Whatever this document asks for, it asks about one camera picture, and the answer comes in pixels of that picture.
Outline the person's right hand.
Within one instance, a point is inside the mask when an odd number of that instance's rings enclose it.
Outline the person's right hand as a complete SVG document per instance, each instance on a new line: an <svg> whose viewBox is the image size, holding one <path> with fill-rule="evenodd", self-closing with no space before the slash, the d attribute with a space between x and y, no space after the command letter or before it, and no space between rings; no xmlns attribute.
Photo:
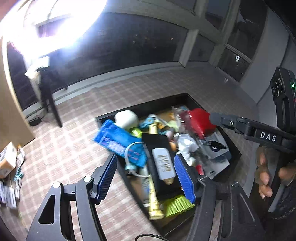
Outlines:
<svg viewBox="0 0 296 241"><path fill-rule="evenodd" d="M268 160L271 157L277 157L277 151L261 146L256 150L256 166L254 172L255 183L259 185L258 192L262 199L271 197L273 194L272 188L269 185L270 172L268 169ZM295 180L295 163L291 163L286 167L281 167L278 172L278 177L285 186L289 186Z"/></svg>

